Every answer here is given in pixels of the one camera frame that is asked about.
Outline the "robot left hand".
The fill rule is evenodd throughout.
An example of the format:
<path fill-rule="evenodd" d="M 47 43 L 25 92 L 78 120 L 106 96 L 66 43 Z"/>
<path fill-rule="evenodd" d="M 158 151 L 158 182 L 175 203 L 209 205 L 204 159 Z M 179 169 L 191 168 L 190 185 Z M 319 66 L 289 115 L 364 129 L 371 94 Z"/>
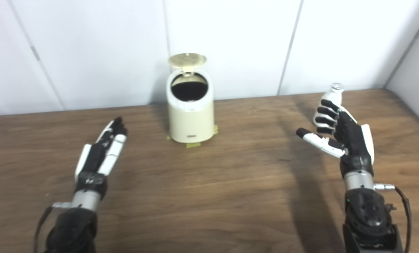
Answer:
<path fill-rule="evenodd" d="M 74 173 L 75 192 L 93 191 L 101 200 L 105 197 L 107 178 L 122 152 L 127 135 L 123 118 L 117 117 L 104 128 L 94 144 L 84 145 Z"/>

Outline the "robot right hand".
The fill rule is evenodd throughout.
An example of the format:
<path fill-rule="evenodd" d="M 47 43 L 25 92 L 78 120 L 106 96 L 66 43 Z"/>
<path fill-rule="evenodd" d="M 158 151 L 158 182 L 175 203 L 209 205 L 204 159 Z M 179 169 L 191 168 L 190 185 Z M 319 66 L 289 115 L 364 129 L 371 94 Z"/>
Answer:
<path fill-rule="evenodd" d="M 374 144 L 368 124 L 359 125 L 349 111 L 326 99 L 317 107 L 316 122 L 328 125 L 313 133 L 298 128 L 296 135 L 317 149 L 340 159 L 341 175 L 352 171 L 374 175 Z"/>

